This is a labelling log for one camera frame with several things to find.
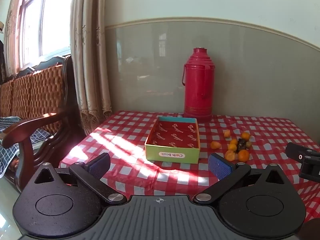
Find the red lined cardboard box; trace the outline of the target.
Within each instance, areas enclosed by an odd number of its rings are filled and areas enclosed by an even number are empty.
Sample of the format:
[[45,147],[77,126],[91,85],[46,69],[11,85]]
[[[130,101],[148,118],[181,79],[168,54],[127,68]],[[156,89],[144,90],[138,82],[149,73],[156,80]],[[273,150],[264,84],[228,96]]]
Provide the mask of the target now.
[[197,164],[200,148],[196,119],[159,116],[145,142],[145,155],[149,161]]

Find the beige lace curtain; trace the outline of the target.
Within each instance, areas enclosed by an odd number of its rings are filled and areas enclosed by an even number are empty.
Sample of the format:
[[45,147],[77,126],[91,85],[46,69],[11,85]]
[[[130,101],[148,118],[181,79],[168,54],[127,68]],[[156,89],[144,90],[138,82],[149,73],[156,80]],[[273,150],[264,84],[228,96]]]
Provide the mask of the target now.
[[70,32],[81,126],[89,134],[112,113],[106,59],[105,0],[72,0]]

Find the navy checkered cloth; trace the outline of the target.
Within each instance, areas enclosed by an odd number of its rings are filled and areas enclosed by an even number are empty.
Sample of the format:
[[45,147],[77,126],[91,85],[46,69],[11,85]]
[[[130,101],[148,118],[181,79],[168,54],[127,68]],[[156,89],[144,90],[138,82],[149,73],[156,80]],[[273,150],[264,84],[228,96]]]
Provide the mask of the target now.
[[44,117],[29,120],[22,120],[17,116],[1,117],[1,178],[20,152],[19,144],[28,142],[32,153],[34,145],[39,149],[52,135],[40,127],[40,121],[43,120]]

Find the window with frame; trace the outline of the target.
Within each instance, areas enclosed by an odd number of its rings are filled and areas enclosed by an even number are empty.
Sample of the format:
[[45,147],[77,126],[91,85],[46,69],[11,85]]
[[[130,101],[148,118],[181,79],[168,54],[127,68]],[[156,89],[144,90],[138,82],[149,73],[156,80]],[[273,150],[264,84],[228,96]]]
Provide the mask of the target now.
[[4,24],[4,66],[7,77],[34,68],[41,61],[71,52],[72,0],[1,0],[8,6]]

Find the orange fruit piece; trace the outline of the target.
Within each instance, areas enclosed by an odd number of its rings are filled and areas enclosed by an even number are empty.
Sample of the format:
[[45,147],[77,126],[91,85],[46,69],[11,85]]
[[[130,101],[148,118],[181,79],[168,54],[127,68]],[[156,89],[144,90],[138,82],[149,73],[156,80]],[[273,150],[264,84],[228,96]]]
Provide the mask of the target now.
[[218,141],[212,141],[210,143],[210,148],[213,150],[217,150],[221,148],[221,144]]
[[224,133],[223,133],[223,136],[224,136],[225,138],[230,138],[230,137],[231,137],[231,132],[230,132],[230,130],[225,130]]

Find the wooden sofa with woven back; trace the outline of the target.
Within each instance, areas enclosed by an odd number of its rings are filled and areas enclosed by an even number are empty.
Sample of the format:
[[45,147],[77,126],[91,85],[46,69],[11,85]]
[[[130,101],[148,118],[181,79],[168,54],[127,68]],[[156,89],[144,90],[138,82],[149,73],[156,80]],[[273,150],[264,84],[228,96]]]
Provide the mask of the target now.
[[73,146],[84,138],[76,99],[71,55],[41,62],[1,85],[1,117],[22,120],[44,117],[41,128],[52,133],[39,149],[28,142],[11,162],[5,178],[18,192],[27,185],[43,163],[58,167]]

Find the red thermos flask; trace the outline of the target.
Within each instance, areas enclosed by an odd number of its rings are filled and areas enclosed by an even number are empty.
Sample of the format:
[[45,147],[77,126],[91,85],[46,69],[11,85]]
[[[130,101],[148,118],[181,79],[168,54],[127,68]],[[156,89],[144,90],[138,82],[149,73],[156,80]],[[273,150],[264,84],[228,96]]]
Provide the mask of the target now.
[[185,118],[198,122],[212,119],[215,65],[206,48],[194,48],[183,67],[182,85],[184,92]]

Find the round orange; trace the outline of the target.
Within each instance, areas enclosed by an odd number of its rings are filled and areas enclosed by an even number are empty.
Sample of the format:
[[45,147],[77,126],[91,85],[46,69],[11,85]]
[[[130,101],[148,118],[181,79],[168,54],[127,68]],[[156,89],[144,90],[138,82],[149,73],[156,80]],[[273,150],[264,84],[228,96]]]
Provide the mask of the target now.
[[238,144],[238,140],[237,139],[232,139],[230,143],[237,145]]
[[249,156],[248,150],[240,150],[238,153],[238,160],[245,163],[249,160]]
[[245,141],[249,141],[251,135],[248,132],[243,132],[241,134],[241,138],[244,139]]
[[235,159],[236,159],[236,153],[235,153],[233,150],[227,150],[227,151],[225,152],[224,158],[225,158],[227,161],[233,162],[233,161],[235,161]]

